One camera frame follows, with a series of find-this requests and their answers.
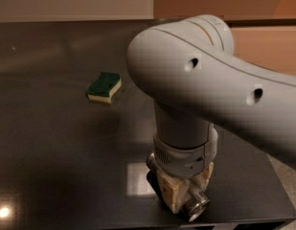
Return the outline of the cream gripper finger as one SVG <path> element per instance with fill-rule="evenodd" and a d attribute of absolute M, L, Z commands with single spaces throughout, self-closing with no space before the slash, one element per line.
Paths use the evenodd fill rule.
<path fill-rule="evenodd" d="M 212 176 L 213 170 L 214 170 L 214 163 L 213 162 L 211 162 L 209 164 L 209 166 L 203 170 L 202 176 L 205 181 L 205 187 L 208 187 L 208 185 L 209 185 L 209 181 Z"/>
<path fill-rule="evenodd" d="M 163 170 L 158 170 L 156 177 L 165 204 L 174 214 L 179 213 L 189 199 L 190 181 L 171 176 Z"/>

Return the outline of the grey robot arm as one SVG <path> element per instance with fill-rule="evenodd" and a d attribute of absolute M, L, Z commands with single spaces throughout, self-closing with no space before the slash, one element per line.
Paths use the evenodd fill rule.
<path fill-rule="evenodd" d="M 173 213 L 194 220 L 206 209 L 217 127 L 296 169 L 296 77 L 235 57 L 220 18 L 148 28 L 130 42 L 126 62 L 154 100 L 157 131 L 147 165 Z"/>

